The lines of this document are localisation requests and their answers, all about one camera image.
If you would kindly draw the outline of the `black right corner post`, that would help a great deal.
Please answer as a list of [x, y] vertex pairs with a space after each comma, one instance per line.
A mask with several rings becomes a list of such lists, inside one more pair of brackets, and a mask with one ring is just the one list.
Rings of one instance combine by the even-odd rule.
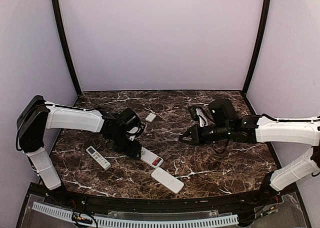
[[254, 71], [257, 65], [257, 61], [258, 61], [261, 45], [263, 42], [264, 33], [265, 33], [266, 23], [268, 19], [267, 17], [269, 12], [270, 1], [271, 0], [263, 0], [263, 3], [262, 3], [262, 9], [261, 9], [260, 19], [258, 24], [256, 40], [255, 40], [250, 64], [248, 67], [248, 71], [246, 74], [246, 78], [244, 81], [244, 85], [242, 87], [242, 93], [244, 94], [244, 96], [246, 96], [248, 93], [248, 90], [250, 88], [251, 81], [254, 75]]

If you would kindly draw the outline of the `small white buttoned remote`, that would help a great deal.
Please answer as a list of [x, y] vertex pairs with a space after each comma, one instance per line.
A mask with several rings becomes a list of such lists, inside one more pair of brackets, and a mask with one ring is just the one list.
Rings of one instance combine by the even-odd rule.
[[110, 162], [105, 159], [94, 147], [89, 146], [86, 151], [104, 170], [108, 170], [111, 167]]

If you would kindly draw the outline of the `black left corner post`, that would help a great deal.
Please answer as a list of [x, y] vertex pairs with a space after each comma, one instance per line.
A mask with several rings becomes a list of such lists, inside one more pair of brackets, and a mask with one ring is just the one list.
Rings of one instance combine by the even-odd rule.
[[59, 0], [51, 0], [51, 1], [52, 1], [51, 3], [52, 3], [52, 8], [53, 8], [54, 17], [55, 17], [55, 23], [56, 23], [57, 31], [59, 34], [60, 44], [63, 50], [64, 59], [66, 61], [67, 69], [71, 77], [73, 87], [75, 89], [77, 97], [79, 97], [82, 94], [82, 90], [81, 90], [79, 80], [77, 78], [76, 70], [75, 70], [70, 49], [68, 46], [66, 32], [63, 24], [60, 2]]

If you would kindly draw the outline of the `black front rail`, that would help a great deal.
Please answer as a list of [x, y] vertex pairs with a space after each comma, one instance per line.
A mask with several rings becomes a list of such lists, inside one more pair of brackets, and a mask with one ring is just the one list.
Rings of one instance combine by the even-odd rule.
[[258, 201], [259, 191], [234, 195], [192, 199], [125, 199], [86, 195], [70, 191], [55, 193], [59, 201], [72, 199], [82, 211], [107, 214], [117, 212], [175, 213], [218, 210], [220, 212], [243, 212], [252, 210]]

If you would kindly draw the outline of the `red blue battery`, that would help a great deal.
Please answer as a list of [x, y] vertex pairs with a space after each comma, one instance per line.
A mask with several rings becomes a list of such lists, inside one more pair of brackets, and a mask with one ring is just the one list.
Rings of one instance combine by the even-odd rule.
[[162, 158], [160, 158], [160, 157], [157, 157], [154, 161], [153, 161], [153, 165], [154, 166], [157, 166], [159, 163], [161, 163], [163, 160], [162, 160]]

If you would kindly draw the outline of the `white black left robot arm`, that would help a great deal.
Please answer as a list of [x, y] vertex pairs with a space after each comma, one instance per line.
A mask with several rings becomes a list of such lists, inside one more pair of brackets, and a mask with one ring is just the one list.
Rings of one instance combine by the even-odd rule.
[[62, 182], [45, 149], [46, 129], [72, 129], [100, 133], [104, 139], [113, 142], [116, 152], [141, 158], [142, 145], [135, 139], [130, 140], [131, 129], [143, 132], [144, 126], [139, 117], [127, 108], [121, 113], [109, 113], [102, 109], [84, 109], [58, 105], [36, 95], [17, 119], [15, 146], [27, 155], [39, 174], [44, 185], [51, 191], [51, 198], [60, 206], [67, 206], [70, 194]]

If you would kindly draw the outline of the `black corner post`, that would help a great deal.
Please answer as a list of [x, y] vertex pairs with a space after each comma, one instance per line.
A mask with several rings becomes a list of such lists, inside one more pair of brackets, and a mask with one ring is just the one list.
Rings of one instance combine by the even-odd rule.
[[242, 87], [242, 93], [244, 94], [244, 96], [246, 96], [248, 93], [248, 90], [250, 88], [251, 81], [254, 75], [254, 71], [257, 65], [257, 61], [258, 61], [261, 45], [263, 42], [264, 33], [265, 33], [266, 23], [268, 19], [267, 17], [269, 12], [270, 1], [271, 0], [263, 0], [263, 3], [262, 3], [262, 9], [261, 9], [260, 19], [258, 24], [256, 40], [255, 40], [250, 64], [248, 67], [248, 71], [246, 74], [246, 78], [244, 81], [244, 85]]
[[68, 46], [66, 32], [63, 24], [60, 2], [59, 0], [51, 0], [51, 1], [52, 1], [51, 3], [52, 3], [52, 8], [53, 8], [54, 17], [55, 17], [55, 23], [56, 23], [57, 31], [59, 34], [60, 44], [63, 50], [64, 59], [66, 61], [67, 69], [71, 77], [73, 87], [75, 89], [77, 97], [79, 97], [82, 94], [82, 90], [81, 90], [79, 80], [77, 78], [76, 70], [75, 70], [70, 49]]

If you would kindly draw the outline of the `white TCL remote control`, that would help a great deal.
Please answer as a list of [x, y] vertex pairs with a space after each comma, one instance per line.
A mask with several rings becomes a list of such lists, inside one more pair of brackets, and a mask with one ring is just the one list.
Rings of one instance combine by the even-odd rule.
[[151, 167], [156, 169], [164, 161], [163, 158], [162, 158], [162, 162], [159, 163], [157, 166], [154, 166], [152, 163], [157, 157], [159, 157], [157, 154], [155, 154], [155, 153], [151, 152], [150, 150], [142, 147], [142, 149], [141, 149], [141, 158], [140, 158], [141, 161], [145, 162], [147, 165], [150, 165]]

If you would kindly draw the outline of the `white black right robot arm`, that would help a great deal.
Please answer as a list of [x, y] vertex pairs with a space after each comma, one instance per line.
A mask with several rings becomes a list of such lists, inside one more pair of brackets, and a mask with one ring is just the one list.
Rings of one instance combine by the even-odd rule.
[[248, 144], [288, 142], [310, 145], [299, 158], [264, 177], [260, 190], [255, 195], [258, 204], [266, 205], [276, 193], [307, 175], [319, 175], [319, 117], [284, 119], [261, 114], [240, 118], [228, 99], [215, 100], [207, 107], [211, 113], [210, 118], [202, 108], [189, 107], [190, 115], [197, 124], [179, 136], [180, 142], [205, 145], [227, 140]]

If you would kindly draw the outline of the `white battery cover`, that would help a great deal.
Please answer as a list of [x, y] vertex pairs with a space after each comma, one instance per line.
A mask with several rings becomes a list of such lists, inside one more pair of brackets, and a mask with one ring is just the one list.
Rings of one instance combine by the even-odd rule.
[[147, 117], [145, 118], [145, 120], [146, 120], [147, 122], [152, 122], [155, 118], [156, 118], [156, 115], [153, 114], [153, 113], [150, 113], [150, 114], [147, 115]]

